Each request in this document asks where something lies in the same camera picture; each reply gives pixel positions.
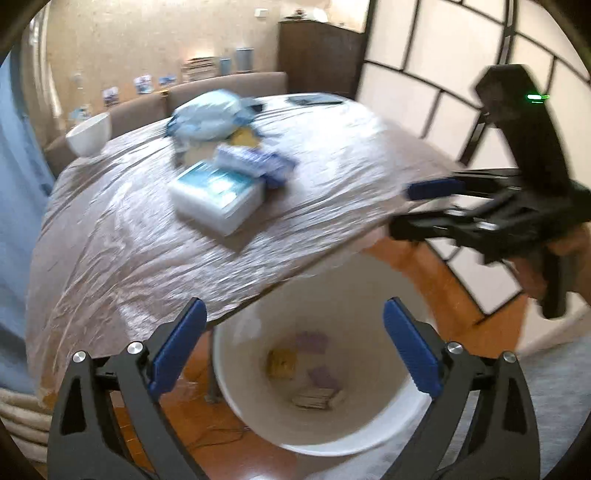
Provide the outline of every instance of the wooden cabinet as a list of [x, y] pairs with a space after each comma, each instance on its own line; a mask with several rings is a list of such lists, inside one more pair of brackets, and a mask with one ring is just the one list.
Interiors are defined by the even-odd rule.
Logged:
[[278, 70], [290, 93], [355, 96], [363, 34], [314, 20], [280, 22]]

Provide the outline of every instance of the wooden floor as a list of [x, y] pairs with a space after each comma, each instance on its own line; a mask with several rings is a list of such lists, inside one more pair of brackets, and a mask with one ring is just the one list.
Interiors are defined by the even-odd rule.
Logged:
[[[525, 296], [484, 319], [470, 295], [426, 244], [415, 246], [383, 239], [366, 253], [410, 278], [430, 306], [445, 340], [456, 340], [470, 353], [491, 357], [517, 345]], [[252, 432], [243, 432], [244, 425], [225, 403], [205, 402], [208, 342], [208, 335], [200, 339], [176, 389], [161, 400], [180, 440], [211, 480], [291, 479], [296, 468], [295, 454]], [[125, 409], [116, 410], [129, 451], [138, 464], [151, 468]]]

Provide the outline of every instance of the white bowl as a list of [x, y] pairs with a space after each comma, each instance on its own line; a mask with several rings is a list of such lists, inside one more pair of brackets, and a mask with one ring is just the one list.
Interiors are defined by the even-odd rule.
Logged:
[[111, 139], [111, 114], [100, 113], [79, 125], [66, 134], [66, 140], [78, 157], [94, 157]]

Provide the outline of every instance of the yellow sponge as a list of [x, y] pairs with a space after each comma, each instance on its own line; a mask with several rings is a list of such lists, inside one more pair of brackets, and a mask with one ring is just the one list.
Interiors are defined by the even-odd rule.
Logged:
[[230, 136], [230, 145], [256, 148], [260, 143], [259, 138], [248, 127], [240, 127]]
[[267, 358], [269, 378], [291, 380], [296, 374], [297, 353], [288, 348], [271, 350]]

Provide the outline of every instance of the white box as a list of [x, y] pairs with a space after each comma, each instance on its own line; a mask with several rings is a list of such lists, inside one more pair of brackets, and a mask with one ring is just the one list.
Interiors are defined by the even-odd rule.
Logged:
[[168, 191], [178, 212], [223, 236], [234, 232], [264, 198], [261, 180], [204, 162], [181, 173]]

